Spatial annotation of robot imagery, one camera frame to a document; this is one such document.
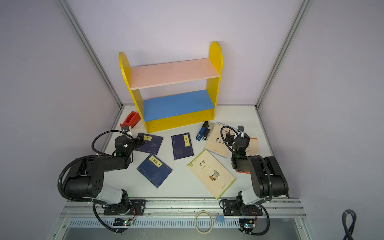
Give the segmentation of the blue book yellow label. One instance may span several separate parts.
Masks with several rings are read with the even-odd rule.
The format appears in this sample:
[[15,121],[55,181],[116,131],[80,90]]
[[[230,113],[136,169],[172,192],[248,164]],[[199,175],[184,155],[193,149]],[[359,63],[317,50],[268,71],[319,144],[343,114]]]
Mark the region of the blue book yellow label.
[[173,171],[173,169],[153,154],[150,154],[137,167],[137,170],[156,188],[159,188]]

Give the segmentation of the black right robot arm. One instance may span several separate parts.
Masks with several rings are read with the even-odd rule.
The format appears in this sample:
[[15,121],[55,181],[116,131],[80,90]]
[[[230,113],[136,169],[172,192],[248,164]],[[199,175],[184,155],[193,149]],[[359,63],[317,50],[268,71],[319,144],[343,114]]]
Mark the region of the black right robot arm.
[[289,185],[276,157],[262,157],[259,154],[247,155],[251,138],[244,132],[244,127],[234,129],[223,126],[220,129],[225,146],[232,153],[231,164],[237,172],[251,175],[252,186],[240,191],[236,197],[237,211],[246,215],[250,206],[261,209],[262,204],[274,197],[289,194]]

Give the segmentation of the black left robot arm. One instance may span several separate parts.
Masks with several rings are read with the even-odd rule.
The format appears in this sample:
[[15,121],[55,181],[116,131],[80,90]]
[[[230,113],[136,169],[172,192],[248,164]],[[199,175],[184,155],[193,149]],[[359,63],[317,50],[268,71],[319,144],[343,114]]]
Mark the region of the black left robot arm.
[[[115,153],[109,155],[95,148],[96,141],[109,133],[120,133],[115,138]],[[133,162],[133,151],[145,144],[143,135],[136,138],[127,132],[109,130],[98,135],[91,148],[96,155],[76,158],[61,171],[57,188],[60,195],[72,202],[91,202],[126,215],[133,207],[125,190],[104,183],[105,173],[125,170]]]

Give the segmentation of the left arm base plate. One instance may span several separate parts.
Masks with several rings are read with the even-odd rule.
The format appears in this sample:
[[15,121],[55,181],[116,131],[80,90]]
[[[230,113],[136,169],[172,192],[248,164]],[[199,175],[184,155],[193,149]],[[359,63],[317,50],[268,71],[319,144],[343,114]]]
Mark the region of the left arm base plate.
[[143,216],[147,201],[144,199],[130,199],[130,207],[118,207],[118,205],[106,205],[105,216]]

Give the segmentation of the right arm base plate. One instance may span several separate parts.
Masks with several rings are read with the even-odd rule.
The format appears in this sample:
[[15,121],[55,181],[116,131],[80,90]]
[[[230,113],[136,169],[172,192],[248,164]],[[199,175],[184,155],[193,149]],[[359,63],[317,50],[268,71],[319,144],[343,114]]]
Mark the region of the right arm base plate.
[[236,200],[222,199],[219,206],[224,216],[262,216],[263,211],[255,205],[238,205]]

